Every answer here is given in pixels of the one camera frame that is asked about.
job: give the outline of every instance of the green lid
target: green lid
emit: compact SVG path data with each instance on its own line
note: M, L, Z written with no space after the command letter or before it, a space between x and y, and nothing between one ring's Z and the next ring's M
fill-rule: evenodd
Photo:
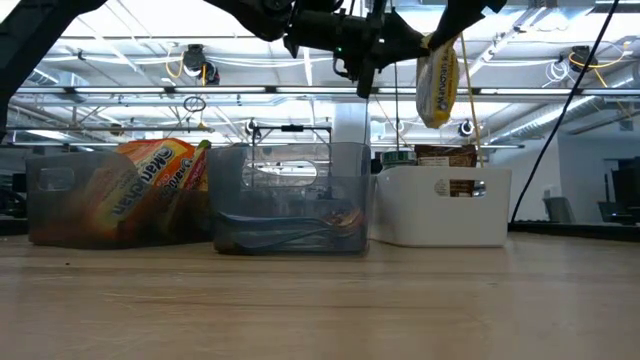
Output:
M415 165L417 161L416 153L410 150L401 151L387 151L382 154L382 165L397 166L397 165Z

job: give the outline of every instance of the orange snack bag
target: orange snack bag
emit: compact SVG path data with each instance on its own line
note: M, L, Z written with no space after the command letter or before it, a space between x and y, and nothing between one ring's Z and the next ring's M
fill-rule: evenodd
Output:
M107 241L140 242L162 237L177 189L189 179L195 148L177 139L133 141L116 153L135 165L109 164L97 170L85 189L92 230Z

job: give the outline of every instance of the yellow bag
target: yellow bag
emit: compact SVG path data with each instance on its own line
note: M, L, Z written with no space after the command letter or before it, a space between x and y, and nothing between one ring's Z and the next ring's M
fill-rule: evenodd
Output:
M422 47L429 44L431 35L422 39ZM457 37L431 53L418 59L416 66L416 109L425 126L438 129L449 121L456 102L458 57L453 49Z

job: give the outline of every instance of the ceiling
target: ceiling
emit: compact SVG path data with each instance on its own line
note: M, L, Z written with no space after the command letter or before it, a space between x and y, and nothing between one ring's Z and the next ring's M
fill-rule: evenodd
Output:
M0 15L7 12L16 1L0 2ZM438 1L397 1L397 11L415 29L427 33L435 29L444 7ZM534 25L523 28L524 32L500 42L509 35L514 23L524 14L523 1L510 1L497 15L489 15L464 32L466 51L470 65L497 43L500 48L494 56L482 62L471 78L473 87L480 88L555 88L571 87L577 73L565 71L564 65L556 65L560 54L567 54L572 46L591 45L595 40L606 14L590 12L593 1L565 1L571 7L561 7L545 13L545 17ZM640 13L616 14L603 39L597 57L601 64L612 63L601 69L605 79L620 69L638 61L640 56L640 30L635 24ZM165 60L178 57L188 44L203 44L208 58L212 59L221 76L222 86L273 85L273 86L351 86L346 79L333 73L331 54L318 50L308 51L310 68L305 65L305 55L300 51L298 59L291 59L282 41L263 42L244 29L231 15L202 0L109 0L100 9L81 15L64 32L38 66L43 71L74 73L91 86L178 86L198 85L193 78L182 74L172 78L167 74ZM462 45L458 40L454 46L460 57L460 87L466 87L463 76ZM81 52L87 61L78 59ZM137 71L122 59L137 63ZM170 63L174 72L177 62ZM389 66L376 76L374 86L393 87L396 68ZM397 64L397 85L415 86L416 62ZM595 74L590 72L583 80L586 87L601 87ZM243 106L233 104L236 96L209 96L208 101L225 103L217 109L232 123L221 121L220 114L207 109L201 115L203 122L232 141L240 140L247 119L265 124L286 123L331 123L336 104L358 102L368 106L374 122L384 123L382 137L374 139L384 142L395 139L391 122L395 120L396 104L392 97L372 97L368 103L354 97L286 97L265 105L273 95L242 95ZM57 117L70 119L73 110L68 106L40 106L41 97L20 96L16 101L39 108ZM453 109L451 123L440 130L427 129L418 117L415 100L403 97L399 102L398 115L402 120L401 130L409 142L455 142L460 141L455 124L471 117L471 106L466 99L458 101ZM545 103L509 104L481 100L475 104L476 116L483 131L499 132L508 124ZM78 107L76 117L89 114L84 125L105 125L119 122L137 126L174 126L176 109L168 106L113 106L91 114L95 107ZM192 119L200 122L199 115ZM20 117L9 117L9 125L20 123ZM174 136L184 138L202 137L202 133L176 131ZM279 141L312 141L313 135L298 135L297 138L282 137Z

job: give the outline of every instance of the clear plastic bin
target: clear plastic bin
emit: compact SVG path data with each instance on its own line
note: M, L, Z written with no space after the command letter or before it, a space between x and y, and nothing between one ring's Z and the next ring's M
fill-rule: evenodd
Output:
M363 253L370 164L370 149L355 143L210 150L216 250Z
M149 185L122 154L72 153L26 166L36 245L114 249L210 239L205 192Z

